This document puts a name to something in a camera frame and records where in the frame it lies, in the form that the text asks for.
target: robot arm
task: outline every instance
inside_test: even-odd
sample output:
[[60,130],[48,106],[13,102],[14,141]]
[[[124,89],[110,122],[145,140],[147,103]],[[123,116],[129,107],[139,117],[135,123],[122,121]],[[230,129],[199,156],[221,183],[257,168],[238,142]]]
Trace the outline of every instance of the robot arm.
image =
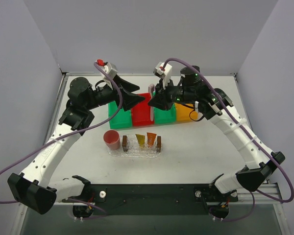
[[[268,153],[271,153],[279,164],[285,160],[284,155],[281,152],[274,153],[259,140],[248,127],[247,120],[241,118],[231,99],[221,89],[215,89],[215,91],[219,94],[230,113],[239,121],[238,124],[234,123],[232,118],[222,110],[222,106],[215,95],[191,69],[183,68],[181,70],[181,80],[177,86],[174,86],[170,77],[163,75],[161,72],[161,66],[163,64],[159,63],[154,71],[154,74],[160,77],[160,81],[155,87],[155,96],[148,104],[161,110],[169,110],[173,103],[193,104],[195,111],[202,113],[207,120],[210,120],[227,136],[246,164],[242,170],[219,176],[211,186],[216,187],[222,194],[232,193],[238,188],[255,191],[277,167],[252,141],[257,141]],[[247,129],[253,136],[252,140],[243,132],[240,126]]]
[[[132,94],[139,86],[126,82],[116,73],[116,67],[105,63],[104,70],[118,85],[123,98],[122,108],[126,111],[145,98]],[[90,109],[115,101],[119,104],[117,91],[108,84],[95,87],[84,77],[74,79],[68,92],[67,108],[59,120],[48,142],[53,142],[43,149],[36,158],[20,174],[12,173],[8,179],[14,198],[40,214],[50,210],[55,201],[61,201],[71,196],[79,196],[86,185],[90,184],[80,176],[72,176],[61,182],[50,184],[50,179],[69,150],[69,148],[84,134],[67,134],[90,126],[94,115]]]

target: yellow tube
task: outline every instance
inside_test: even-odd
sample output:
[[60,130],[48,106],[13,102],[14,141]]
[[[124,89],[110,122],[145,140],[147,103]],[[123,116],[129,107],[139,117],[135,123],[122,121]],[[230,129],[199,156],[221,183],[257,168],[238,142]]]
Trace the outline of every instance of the yellow tube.
[[147,132],[147,144],[149,147],[153,146],[153,143],[155,142],[156,136],[157,136],[157,134]]
[[139,135],[139,134],[135,134],[135,135],[136,135],[139,146],[141,148],[143,148],[144,145],[145,145],[145,136],[144,135]]

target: plastic cup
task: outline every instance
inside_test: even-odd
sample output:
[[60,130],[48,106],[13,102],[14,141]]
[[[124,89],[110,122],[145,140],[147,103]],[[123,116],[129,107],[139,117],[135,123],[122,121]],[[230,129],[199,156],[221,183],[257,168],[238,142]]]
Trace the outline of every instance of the plastic cup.
[[103,141],[111,150],[117,150],[120,147],[120,136],[115,130],[104,133]]

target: tabletop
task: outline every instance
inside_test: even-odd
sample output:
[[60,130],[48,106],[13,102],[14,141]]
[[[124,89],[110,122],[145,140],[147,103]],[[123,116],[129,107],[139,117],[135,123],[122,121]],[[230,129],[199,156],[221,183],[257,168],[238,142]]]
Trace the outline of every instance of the tabletop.
[[[70,82],[68,76],[64,95],[59,105],[57,120],[65,110]],[[100,76],[85,76],[91,84]],[[146,93],[148,86],[157,84],[155,76],[120,76],[140,86],[135,92]],[[214,88],[220,88],[232,99],[238,112],[246,118],[244,107],[233,76],[208,76]],[[172,78],[177,84],[179,77]],[[92,125],[108,118],[108,105],[92,110]],[[210,121],[151,125],[118,130],[123,134],[152,132],[162,137],[162,153],[156,158],[127,158],[111,156],[103,142],[109,123],[87,131],[67,152],[51,181],[73,175],[82,176],[93,184],[194,184],[210,183],[222,173],[244,167],[244,161],[226,136]]]

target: white wall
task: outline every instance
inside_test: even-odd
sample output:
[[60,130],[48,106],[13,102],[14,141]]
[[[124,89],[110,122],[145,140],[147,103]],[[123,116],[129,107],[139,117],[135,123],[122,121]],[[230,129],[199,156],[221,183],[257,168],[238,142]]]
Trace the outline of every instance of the white wall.
[[[206,75],[237,72],[277,0],[24,0],[62,71],[148,73],[178,57]],[[181,67],[174,66],[177,74]]]
[[[0,170],[39,147],[61,72],[22,0],[0,0]],[[0,177],[0,200],[12,200]],[[0,205],[0,235],[10,234],[17,205]]]
[[[294,0],[279,0],[238,73],[238,84],[255,133],[275,151],[294,184]],[[283,198],[290,191],[281,173]],[[294,234],[294,201],[283,205]]]

